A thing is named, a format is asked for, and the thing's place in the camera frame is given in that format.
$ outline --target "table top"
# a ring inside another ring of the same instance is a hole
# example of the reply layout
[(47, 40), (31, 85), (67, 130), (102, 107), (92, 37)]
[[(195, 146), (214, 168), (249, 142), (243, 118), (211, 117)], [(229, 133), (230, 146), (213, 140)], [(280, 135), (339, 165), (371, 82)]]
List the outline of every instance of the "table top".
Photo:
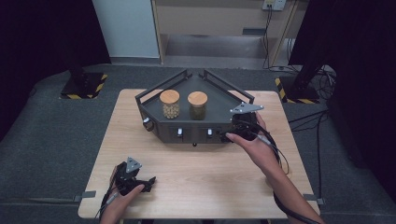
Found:
[[(120, 92), (78, 214), (94, 218), (114, 167), (128, 157), (143, 167), (137, 179), (157, 176), (151, 192), (141, 193), (124, 218), (286, 218), (261, 170), (237, 144), (164, 144), (143, 127), (134, 97), (143, 90)], [(313, 194), (285, 112), (274, 91), (248, 91), (267, 130), (290, 165), (288, 177), (302, 194)], [(318, 212), (318, 206), (309, 202)]]

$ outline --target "jar with cork lid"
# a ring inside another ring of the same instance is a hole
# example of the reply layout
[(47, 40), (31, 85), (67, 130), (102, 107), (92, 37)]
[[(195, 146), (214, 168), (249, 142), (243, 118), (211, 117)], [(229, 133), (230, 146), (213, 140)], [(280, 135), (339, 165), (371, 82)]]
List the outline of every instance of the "jar with cork lid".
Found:
[(174, 90), (163, 91), (160, 95), (160, 100), (163, 103), (163, 115), (167, 119), (175, 119), (180, 113), (178, 104), (179, 94)]
[(190, 118), (205, 119), (207, 95), (202, 91), (194, 91), (188, 97), (190, 103)]

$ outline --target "cork lid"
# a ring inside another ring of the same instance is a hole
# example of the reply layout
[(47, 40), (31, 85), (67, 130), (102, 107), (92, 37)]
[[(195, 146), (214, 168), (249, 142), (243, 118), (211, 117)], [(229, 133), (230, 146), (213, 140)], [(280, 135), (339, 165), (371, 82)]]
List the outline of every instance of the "cork lid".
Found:
[(207, 95), (201, 91), (193, 91), (190, 93), (188, 99), (192, 106), (199, 107), (206, 104)]
[(168, 105), (176, 103), (179, 97), (178, 92), (174, 90), (163, 91), (160, 95), (161, 101)]

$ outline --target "human arm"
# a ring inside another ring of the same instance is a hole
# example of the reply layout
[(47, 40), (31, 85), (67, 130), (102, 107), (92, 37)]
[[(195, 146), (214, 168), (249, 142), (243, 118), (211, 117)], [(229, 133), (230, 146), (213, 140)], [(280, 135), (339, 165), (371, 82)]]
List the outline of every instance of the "human arm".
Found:
[[(257, 121), (266, 129), (262, 117), (256, 113)], [(321, 217), (304, 199), (301, 193), (286, 176), (279, 166), (274, 151), (259, 138), (248, 141), (237, 134), (227, 133), (227, 137), (242, 147), (252, 161), (262, 170), (267, 180), (274, 190), (275, 195), (289, 210), (304, 216), (318, 223), (324, 223)], [(302, 223), (299, 220), (288, 216), (290, 223)]]
[[(114, 169), (113, 174), (110, 177), (110, 182), (115, 174), (115, 171), (116, 168)], [(143, 190), (144, 187), (145, 187), (144, 185), (139, 185), (133, 190), (131, 190), (131, 192), (129, 192), (128, 194), (122, 196), (119, 193), (119, 190), (113, 184), (112, 191), (108, 196), (108, 198), (111, 199), (115, 194), (117, 195), (115, 196), (114, 201), (112, 201), (103, 212), (102, 218), (100, 220), (100, 224), (117, 223), (121, 219), (128, 205), (131, 204), (134, 198), (137, 197), (137, 195)]]

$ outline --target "yellow and black hazard tape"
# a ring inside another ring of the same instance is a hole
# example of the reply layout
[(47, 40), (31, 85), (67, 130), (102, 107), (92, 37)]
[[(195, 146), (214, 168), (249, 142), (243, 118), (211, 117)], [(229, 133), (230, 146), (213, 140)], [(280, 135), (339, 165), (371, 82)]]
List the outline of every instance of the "yellow and black hazard tape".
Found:
[(293, 104), (320, 104), (319, 100), (316, 99), (290, 99), (288, 98), (285, 90), (283, 89), (280, 79), (277, 77), (275, 79), (277, 89), (279, 90), (279, 96), (283, 103), (293, 103)]
[(61, 94), (61, 99), (94, 99), (99, 95), (100, 90), (103, 88), (105, 81), (107, 79), (107, 75), (103, 74), (98, 86), (96, 87), (96, 91), (93, 94)]

